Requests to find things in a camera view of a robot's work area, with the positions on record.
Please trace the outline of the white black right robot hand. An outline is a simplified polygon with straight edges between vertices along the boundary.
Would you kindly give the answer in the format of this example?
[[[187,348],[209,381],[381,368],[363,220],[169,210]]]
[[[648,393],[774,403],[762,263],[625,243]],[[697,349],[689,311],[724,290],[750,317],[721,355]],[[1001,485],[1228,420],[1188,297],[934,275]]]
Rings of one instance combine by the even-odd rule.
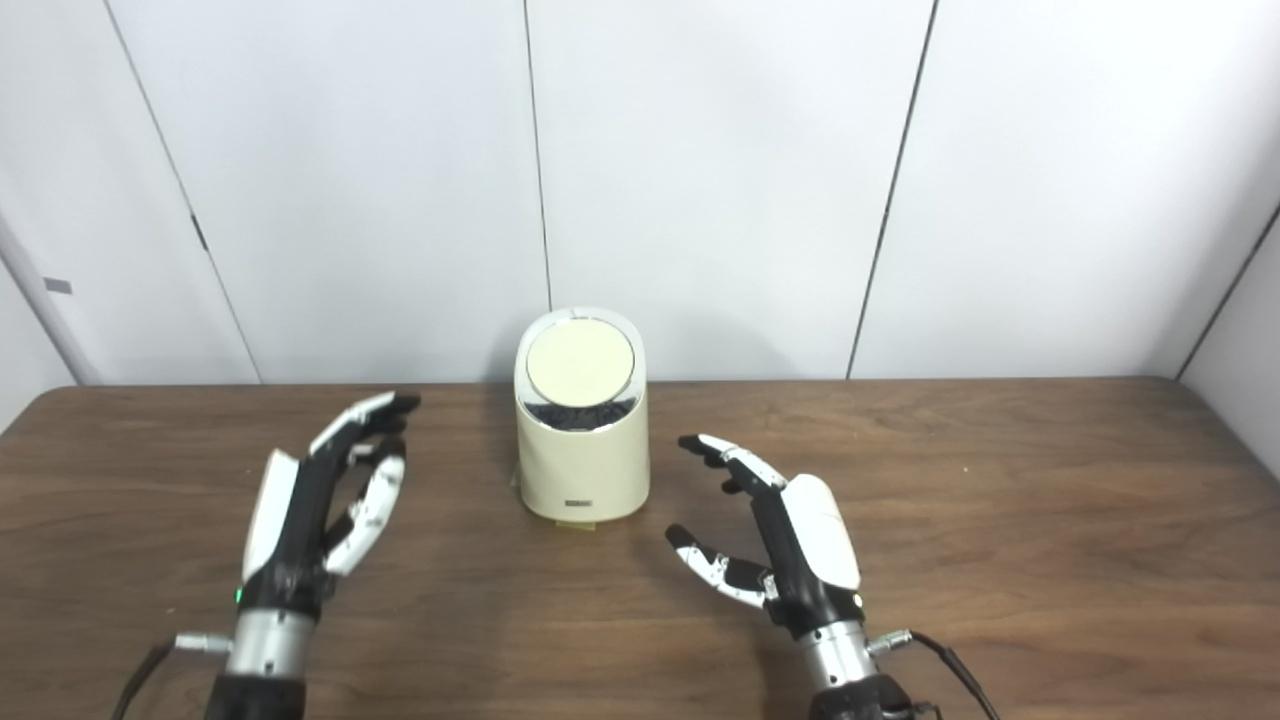
[[[709,587],[762,609],[795,641],[840,623],[864,623],[861,573],[838,503],[813,474],[787,478],[749,448],[709,434],[681,436],[678,446],[730,477],[721,488],[744,493],[769,559],[736,559],[701,543],[680,524],[666,538]]]

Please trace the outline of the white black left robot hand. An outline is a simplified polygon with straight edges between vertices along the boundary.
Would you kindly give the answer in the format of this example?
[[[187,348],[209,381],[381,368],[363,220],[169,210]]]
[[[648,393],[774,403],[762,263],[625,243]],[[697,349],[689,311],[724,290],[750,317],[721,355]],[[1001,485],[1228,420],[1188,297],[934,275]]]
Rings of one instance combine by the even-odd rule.
[[[349,405],[302,457],[268,457],[244,546],[239,612],[319,620],[337,582],[389,524],[407,469],[403,433],[421,397],[384,392]]]

